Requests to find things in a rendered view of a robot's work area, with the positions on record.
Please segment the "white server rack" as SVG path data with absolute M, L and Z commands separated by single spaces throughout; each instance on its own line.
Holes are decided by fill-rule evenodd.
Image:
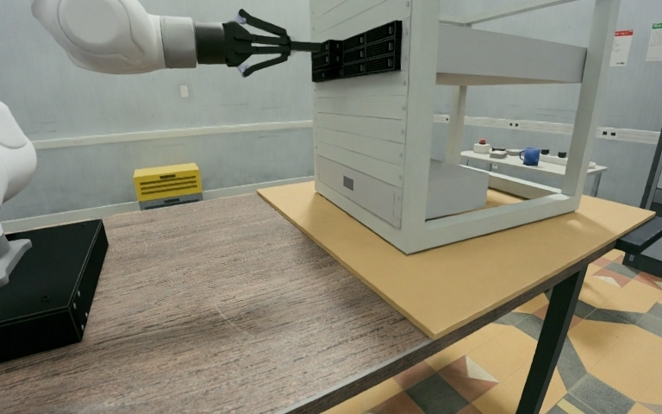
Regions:
M 309 0 L 311 42 L 403 21 L 401 70 L 312 82 L 317 193 L 406 255 L 578 210 L 621 0 L 595 0 L 588 48 L 472 28 L 574 1 L 462 17 L 441 14 L 440 0 Z M 582 84 L 561 190 L 460 165 L 467 86 L 439 75 L 469 86 Z M 430 159 L 435 84 L 452 86 L 446 162 Z M 425 222 L 484 208 L 488 186 L 531 200 Z

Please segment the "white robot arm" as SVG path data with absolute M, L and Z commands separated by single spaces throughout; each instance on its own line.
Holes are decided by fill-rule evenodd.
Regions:
M 197 67 L 197 35 L 190 17 L 149 15 L 137 0 L 31 3 L 33 17 L 75 66 L 116 75 Z M 0 102 L 0 209 L 28 184 L 35 167 L 31 143 Z M 31 247 L 29 239 L 8 241 L 0 223 L 0 287 L 9 283 Z

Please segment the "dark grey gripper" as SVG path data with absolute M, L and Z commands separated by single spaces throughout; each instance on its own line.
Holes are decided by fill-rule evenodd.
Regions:
M 296 52 L 319 52 L 320 42 L 296 41 L 280 28 L 259 18 L 250 16 L 240 9 L 234 20 L 228 22 L 194 22 L 197 35 L 198 65 L 230 65 L 237 67 L 243 78 L 268 66 L 273 66 L 288 59 Z M 240 24 L 261 29 L 279 36 L 250 34 Z M 252 47 L 252 44 L 274 45 L 270 47 Z M 282 45 L 283 44 L 283 45 Z M 251 55 L 281 53 L 277 58 L 266 60 L 252 66 L 242 65 Z

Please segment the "tan wooden board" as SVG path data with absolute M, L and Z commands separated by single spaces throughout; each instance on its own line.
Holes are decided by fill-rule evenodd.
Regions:
M 406 255 L 317 193 L 315 181 L 257 193 L 434 341 L 656 214 L 582 195 L 571 213 Z

